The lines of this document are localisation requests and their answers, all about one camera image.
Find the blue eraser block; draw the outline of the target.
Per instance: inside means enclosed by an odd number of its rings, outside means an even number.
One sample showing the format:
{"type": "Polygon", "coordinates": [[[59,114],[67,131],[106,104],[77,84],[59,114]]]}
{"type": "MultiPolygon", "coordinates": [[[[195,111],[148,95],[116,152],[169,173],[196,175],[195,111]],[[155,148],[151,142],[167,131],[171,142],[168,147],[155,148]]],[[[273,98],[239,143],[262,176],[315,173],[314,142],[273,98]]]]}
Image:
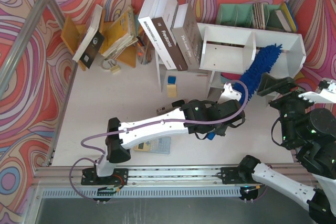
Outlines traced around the blue eraser block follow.
{"type": "Polygon", "coordinates": [[[176,84],[176,76],[168,76],[168,78],[167,78],[167,83],[168,83],[169,85],[174,85],[174,84],[176,84]]]}

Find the grey and black stapler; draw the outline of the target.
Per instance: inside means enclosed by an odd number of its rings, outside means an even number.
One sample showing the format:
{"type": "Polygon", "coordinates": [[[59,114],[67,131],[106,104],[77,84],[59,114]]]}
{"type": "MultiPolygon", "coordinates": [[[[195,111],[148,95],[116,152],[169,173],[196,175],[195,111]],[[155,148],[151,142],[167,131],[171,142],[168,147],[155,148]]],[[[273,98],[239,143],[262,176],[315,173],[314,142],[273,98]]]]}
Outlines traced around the grey and black stapler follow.
{"type": "Polygon", "coordinates": [[[166,104],[164,106],[159,107],[156,110],[156,114],[157,115],[166,114],[166,113],[168,113],[170,111],[173,111],[176,108],[180,108],[184,104],[185,104],[185,100],[177,100],[177,101],[172,102],[170,104],[166,104]]]}

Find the yellow worn books stack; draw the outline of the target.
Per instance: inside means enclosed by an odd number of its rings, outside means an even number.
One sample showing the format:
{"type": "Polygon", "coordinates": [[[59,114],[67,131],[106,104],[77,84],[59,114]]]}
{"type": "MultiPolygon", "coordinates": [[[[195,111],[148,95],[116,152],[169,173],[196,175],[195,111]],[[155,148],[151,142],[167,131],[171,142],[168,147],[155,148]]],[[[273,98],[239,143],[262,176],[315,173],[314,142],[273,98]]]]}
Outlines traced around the yellow worn books stack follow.
{"type": "Polygon", "coordinates": [[[136,42],[135,19],[131,6],[104,32],[101,55],[105,59],[115,59],[126,47],[136,42]]]}

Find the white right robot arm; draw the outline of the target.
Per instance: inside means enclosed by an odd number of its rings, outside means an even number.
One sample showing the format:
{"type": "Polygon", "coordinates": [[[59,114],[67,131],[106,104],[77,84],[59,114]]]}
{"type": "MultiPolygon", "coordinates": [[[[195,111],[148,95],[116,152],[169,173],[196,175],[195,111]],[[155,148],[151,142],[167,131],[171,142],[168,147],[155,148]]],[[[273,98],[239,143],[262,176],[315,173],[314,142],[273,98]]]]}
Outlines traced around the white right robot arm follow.
{"type": "Polygon", "coordinates": [[[316,91],[306,91],[293,78],[261,76],[257,94],[281,94],[269,105],[279,111],[281,147],[299,149],[296,159],[318,181],[320,188],[303,185],[280,174],[259,159],[247,155],[238,165],[244,181],[262,183],[294,200],[316,223],[335,223],[335,116],[326,108],[307,108],[316,103],[335,103],[335,80],[324,78],[316,91]]]}

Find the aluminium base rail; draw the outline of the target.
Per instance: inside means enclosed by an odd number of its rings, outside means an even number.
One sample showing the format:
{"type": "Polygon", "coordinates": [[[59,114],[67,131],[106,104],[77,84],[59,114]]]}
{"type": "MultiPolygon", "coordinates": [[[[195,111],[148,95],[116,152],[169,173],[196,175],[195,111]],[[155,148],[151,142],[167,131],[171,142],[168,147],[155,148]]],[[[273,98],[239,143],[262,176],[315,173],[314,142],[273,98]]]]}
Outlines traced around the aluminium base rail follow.
{"type": "Polygon", "coordinates": [[[33,186],[44,198],[240,197],[264,188],[238,178],[234,167],[220,166],[120,166],[111,178],[96,184],[93,169],[76,166],[42,167],[33,186]]]}

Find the black and white leaning book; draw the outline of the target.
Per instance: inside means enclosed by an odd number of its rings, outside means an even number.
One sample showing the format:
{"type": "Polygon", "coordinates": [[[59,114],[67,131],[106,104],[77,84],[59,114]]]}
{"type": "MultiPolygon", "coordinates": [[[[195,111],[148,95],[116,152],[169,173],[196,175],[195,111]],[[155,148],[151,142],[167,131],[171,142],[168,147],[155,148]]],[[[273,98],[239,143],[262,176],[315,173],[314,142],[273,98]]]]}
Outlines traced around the black and white leaning book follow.
{"type": "Polygon", "coordinates": [[[102,11],[102,7],[96,4],[79,35],[78,48],[72,58],[76,62],[81,62],[88,69],[104,41],[104,36],[99,31],[102,11]]]}

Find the small brass padlock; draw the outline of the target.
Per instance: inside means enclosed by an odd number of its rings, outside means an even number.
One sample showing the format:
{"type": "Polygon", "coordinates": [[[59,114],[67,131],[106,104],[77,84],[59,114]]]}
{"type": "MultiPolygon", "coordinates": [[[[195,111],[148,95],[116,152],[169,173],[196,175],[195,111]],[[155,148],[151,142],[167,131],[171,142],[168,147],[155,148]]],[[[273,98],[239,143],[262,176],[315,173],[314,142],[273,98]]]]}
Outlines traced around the small brass padlock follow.
{"type": "Polygon", "coordinates": [[[120,71],[120,66],[113,59],[103,59],[101,62],[101,68],[111,73],[117,73],[120,71]]]}

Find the white bookshelf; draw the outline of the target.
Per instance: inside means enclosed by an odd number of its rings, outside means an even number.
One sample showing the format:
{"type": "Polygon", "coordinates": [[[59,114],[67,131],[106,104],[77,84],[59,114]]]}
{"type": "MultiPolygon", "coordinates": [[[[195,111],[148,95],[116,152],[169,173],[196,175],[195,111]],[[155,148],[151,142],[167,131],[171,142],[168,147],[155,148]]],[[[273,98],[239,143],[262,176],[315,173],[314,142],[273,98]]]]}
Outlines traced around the white bookshelf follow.
{"type": "Polygon", "coordinates": [[[203,39],[200,69],[209,71],[206,95],[215,97],[223,89],[222,72],[243,74],[261,48],[281,45],[281,54],[270,75],[295,77],[306,60],[301,34],[199,23],[203,39]]]}

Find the grey Lonely Ones book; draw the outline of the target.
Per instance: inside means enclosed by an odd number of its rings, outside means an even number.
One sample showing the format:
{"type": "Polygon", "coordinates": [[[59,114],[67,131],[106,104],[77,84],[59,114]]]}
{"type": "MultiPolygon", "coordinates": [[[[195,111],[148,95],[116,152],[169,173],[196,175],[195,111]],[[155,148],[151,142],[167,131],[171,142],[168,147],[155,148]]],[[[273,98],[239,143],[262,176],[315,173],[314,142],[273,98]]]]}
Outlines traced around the grey Lonely Ones book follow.
{"type": "Polygon", "coordinates": [[[172,32],[186,61],[188,71],[198,70],[203,40],[196,16],[189,3],[178,6],[172,32]]]}

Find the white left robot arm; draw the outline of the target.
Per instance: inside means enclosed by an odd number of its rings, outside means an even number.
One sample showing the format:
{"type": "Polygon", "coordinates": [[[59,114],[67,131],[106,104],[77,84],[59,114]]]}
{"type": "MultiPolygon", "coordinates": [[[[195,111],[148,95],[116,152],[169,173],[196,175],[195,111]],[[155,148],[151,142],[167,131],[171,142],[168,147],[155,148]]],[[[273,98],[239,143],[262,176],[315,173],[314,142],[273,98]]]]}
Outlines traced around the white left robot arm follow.
{"type": "Polygon", "coordinates": [[[111,118],[105,140],[106,152],[96,165],[97,176],[111,176],[117,164],[130,160],[130,149],[146,141],[177,134],[223,136],[227,127],[245,120],[248,90],[243,83],[241,86],[244,94],[226,83],[217,102],[191,100],[166,114],[142,121],[120,122],[118,118],[111,118]]]}

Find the yellow wooden book rack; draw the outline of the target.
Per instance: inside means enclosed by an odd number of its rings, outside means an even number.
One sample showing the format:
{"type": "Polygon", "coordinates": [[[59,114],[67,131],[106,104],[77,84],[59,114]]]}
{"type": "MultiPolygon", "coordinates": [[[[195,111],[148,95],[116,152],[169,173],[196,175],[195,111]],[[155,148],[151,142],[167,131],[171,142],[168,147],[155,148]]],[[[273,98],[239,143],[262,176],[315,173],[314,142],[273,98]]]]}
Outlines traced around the yellow wooden book rack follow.
{"type": "MultiPolygon", "coordinates": [[[[103,9],[102,11],[102,15],[101,15],[101,23],[100,23],[100,28],[99,31],[102,33],[102,35],[104,34],[105,30],[114,22],[114,21],[109,21],[106,22],[104,20],[105,17],[105,10],[103,9]]],[[[66,17],[65,20],[65,24],[64,27],[62,29],[61,32],[61,39],[63,40],[63,42],[65,43],[66,47],[69,49],[70,53],[72,54],[72,58],[78,48],[78,41],[79,41],[79,35],[82,32],[82,30],[84,29],[85,24],[82,25],[76,25],[74,23],[74,21],[71,19],[71,17],[66,17]]],[[[138,29],[136,27],[136,22],[135,22],[135,35],[136,35],[136,42],[138,41],[137,39],[137,32],[138,29]]],[[[136,43],[134,42],[133,44],[131,44],[130,46],[126,47],[115,59],[116,61],[119,61],[123,64],[126,64],[132,68],[134,68],[136,66],[136,49],[134,44],[136,43]]],[[[96,56],[101,55],[101,47],[97,53],[96,56]]],[[[76,62],[80,65],[80,67],[82,68],[83,71],[87,70],[88,68],[86,68],[81,62],[76,62]]]]}

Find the blue microfiber duster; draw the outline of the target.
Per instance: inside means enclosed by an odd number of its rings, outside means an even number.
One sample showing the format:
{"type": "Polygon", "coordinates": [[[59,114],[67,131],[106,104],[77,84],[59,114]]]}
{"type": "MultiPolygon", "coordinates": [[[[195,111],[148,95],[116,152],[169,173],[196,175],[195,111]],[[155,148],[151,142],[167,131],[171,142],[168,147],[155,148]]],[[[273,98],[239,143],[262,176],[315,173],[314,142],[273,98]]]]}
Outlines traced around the blue microfiber duster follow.
{"type": "Polygon", "coordinates": [[[281,50],[282,45],[276,44],[261,48],[251,66],[240,76],[239,81],[243,82],[248,89],[247,102],[259,87],[262,74],[270,73],[281,54],[281,50]]]}

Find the mint green file organizer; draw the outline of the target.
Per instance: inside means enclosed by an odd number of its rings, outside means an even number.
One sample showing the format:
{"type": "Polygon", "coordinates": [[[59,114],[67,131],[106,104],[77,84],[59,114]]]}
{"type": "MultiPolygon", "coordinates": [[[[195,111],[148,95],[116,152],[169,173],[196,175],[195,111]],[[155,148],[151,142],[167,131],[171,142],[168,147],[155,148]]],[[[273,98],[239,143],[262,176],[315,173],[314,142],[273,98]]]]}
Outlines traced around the mint green file organizer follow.
{"type": "Polygon", "coordinates": [[[261,26],[254,17],[255,4],[220,4],[216,24],[224,26],[291,32],[287,19],[282,21],[276,16],[280,5],[262,4],[264,13],[261,15],[261,26]]]}

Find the yellow and blue calculator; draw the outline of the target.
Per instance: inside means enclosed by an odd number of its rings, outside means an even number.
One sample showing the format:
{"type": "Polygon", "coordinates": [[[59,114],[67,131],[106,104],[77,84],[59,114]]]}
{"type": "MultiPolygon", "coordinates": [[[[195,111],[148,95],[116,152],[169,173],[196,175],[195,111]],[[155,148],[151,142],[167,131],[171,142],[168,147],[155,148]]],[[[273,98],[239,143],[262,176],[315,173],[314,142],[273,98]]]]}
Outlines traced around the yellow and blue calculator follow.
{"type": "Polygon", "coordinates": [[[169,154],[170,146],[171,146],[171,138],[165,136],[140,143],[137,146],[135,146],[133,150],[138,152],[169,154]]]}

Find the blue yellow book in organizer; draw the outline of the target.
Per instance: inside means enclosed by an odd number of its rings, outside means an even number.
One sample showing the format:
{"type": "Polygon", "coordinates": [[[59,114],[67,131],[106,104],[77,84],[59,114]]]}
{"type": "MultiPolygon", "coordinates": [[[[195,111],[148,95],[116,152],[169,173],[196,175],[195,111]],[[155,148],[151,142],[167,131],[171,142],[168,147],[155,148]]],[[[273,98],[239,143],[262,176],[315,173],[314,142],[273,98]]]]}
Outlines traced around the blue yellow book in organizer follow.
{"type": "Polygon", "coordinates": [[[289,33],[298,31],[297,22],[287,2],[281,3],[279,8],[275,10],[275,14],[284,31],[289,33]]]}

